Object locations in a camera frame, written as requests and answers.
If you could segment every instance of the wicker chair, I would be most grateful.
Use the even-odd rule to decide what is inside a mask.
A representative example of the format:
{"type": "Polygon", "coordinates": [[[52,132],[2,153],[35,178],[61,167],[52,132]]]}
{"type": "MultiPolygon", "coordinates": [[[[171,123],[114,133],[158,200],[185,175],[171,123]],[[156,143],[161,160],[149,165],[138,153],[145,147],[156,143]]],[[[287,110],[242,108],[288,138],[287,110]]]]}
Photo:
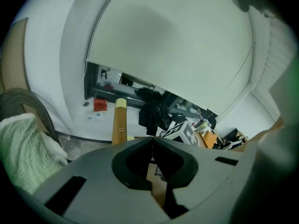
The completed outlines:
{"type": "Polygon", "coordinates": [[[12,88],[0,94],[0,121],[26,113],[23,105],[27,105],[37,112],[42,123],[49,131],[50,137],[59,143],[48,111],[38,98],[25,89],[12,88]]]}

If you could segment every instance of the red bag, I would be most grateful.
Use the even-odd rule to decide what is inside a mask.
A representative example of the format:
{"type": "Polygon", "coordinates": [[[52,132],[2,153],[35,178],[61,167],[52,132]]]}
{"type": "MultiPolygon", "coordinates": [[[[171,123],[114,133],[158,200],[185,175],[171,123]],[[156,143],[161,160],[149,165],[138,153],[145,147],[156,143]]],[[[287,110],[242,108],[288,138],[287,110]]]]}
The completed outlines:
{"type": "Polygon", "coordinates": [[[105,99],[94,99],[93,100],[93,111],[106,111],[107,100],[105,99]]]}

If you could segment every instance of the yellow cap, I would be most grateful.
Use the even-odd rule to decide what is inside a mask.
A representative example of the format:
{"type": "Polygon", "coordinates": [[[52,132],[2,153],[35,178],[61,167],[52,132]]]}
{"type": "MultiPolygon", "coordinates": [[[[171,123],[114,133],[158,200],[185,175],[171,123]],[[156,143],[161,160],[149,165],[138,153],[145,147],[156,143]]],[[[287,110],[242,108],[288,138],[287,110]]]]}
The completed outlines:
{"type": "Polygon", "coordinates": [[[127,101],[123,98],[119,98],[115,102],[115,107],[124,107],[125,109],[127,108],[127,101]]]}

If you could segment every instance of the corrugated white panel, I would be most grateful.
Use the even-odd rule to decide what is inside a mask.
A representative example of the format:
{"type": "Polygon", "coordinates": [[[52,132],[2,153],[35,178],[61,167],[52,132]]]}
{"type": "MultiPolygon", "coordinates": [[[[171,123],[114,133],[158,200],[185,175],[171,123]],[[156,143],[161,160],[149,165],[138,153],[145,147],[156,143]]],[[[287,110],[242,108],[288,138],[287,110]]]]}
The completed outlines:
{"type": "Polygon", "coordinates": [[[298,51],[297,38],[292,29],[278,19],[270,19],[270,41],[266,63],[253,94],[276,120],[280,112],[269,93],[298,51]]]}

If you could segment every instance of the black slot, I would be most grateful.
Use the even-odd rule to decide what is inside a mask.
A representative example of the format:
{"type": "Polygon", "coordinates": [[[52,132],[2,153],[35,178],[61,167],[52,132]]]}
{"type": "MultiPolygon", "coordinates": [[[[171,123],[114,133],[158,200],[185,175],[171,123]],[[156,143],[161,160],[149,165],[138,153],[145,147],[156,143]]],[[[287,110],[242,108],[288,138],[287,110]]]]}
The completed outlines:
{"type": "Polygon", "coordinates": [[[82,188],[86,179],[73,176],[47,203],[46,207],[58,215],[63,215],[72,200],[82,188]]]}
{"type": "Polygon", "coordinates": [[[226,163],[229,165],[234,165],[234,166],[236,166],[238,163],[238,160],[224,158],[224,157],[217,157],[217,158],[215,158],[215,160],[218,162],[223,162],[223,163],[226,163]]]}

